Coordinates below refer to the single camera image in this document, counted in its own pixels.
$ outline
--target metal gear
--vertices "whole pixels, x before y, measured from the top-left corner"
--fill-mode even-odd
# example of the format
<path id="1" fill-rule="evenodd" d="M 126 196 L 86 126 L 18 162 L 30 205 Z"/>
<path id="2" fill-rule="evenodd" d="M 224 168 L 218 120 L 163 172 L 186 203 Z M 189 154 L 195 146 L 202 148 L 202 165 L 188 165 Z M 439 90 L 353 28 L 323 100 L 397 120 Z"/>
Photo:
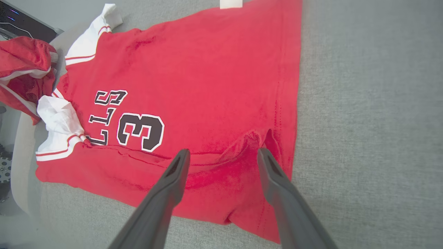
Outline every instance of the metal gear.
<path id="1" fill-rule="evenodd" d="M 0 157 L 0 183 L 11 181 L 11 165 L 12 161 L 9 158 Z"/>

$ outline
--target gray fabric surface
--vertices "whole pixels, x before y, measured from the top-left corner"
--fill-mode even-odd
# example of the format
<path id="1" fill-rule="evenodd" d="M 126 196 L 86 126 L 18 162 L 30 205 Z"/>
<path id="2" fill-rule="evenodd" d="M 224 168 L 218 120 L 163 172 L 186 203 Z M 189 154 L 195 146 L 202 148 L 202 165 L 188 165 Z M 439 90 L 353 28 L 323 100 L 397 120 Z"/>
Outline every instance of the gray fabric surface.
<path id="1" fill-rule="evenodd" d="M 125 24 L 116 31 L 126 31 L 218 1 L 117 5 Z M 341 249 L 443 247 L 441 13 L 438 0 L 303 3 L 293 183 Z M 78 37 L 70 32 L 54 41 L 59 52 Z M 36 146 L 44 134 L 39 124 Z M 35 169 L 30 212 L 79 248 L 104 248 L 133 210 L 66 185 L 39 187 Z M 234 225 L 173 218 L 167 248 L 278 246 Z"/>

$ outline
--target folded garment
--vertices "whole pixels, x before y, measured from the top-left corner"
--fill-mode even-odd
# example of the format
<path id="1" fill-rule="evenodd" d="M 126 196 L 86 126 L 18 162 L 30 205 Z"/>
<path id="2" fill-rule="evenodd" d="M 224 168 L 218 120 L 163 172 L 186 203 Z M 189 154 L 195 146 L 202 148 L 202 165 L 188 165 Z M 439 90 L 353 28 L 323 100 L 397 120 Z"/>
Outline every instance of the folded garment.
<path id="1" fill-rule="evenodd" d="M 105 5 L 40 99 L 37 177 L 137 206 L 188 148 L 173 215 L 278 242 L 256 158 L 268 148 L 291 177 L 300 17 L 300 0 L 254 0 L 113 34 L 121 18 Z"/>
<path id="2" fill-rule="evenodd" d="M 52 94 L 51 63 L 57 62 L 57 51 L 44 41 L 20 36 L 0 42 L 0 58 L 0 101 L 37 124 L 36 105 L 43 95 Z"/>

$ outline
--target white cable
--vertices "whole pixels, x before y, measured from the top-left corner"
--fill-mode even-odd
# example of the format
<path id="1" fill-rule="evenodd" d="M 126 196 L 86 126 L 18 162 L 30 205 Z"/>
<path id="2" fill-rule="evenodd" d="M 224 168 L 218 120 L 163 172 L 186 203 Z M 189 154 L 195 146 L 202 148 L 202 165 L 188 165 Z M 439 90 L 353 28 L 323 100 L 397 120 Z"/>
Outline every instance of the white cable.
<path id="1" fill-rule="evenodd" d="M 12 23 L 0 23 L 0 24 L 9 24 L 9 25 L 12 25 L 12 26 L 15 27 L 16 29 L 20 29 L 21 31 L 25 31 L 26 33 L 28 33 L 29 36 L 30 36 L 31 38 L 34 38 L 34 37 L 32 37 L 31 33 L 29 33 L 27 30 L 21 29 L 21 28 L 17 27 L 16 25 L 12 24 Z"/>

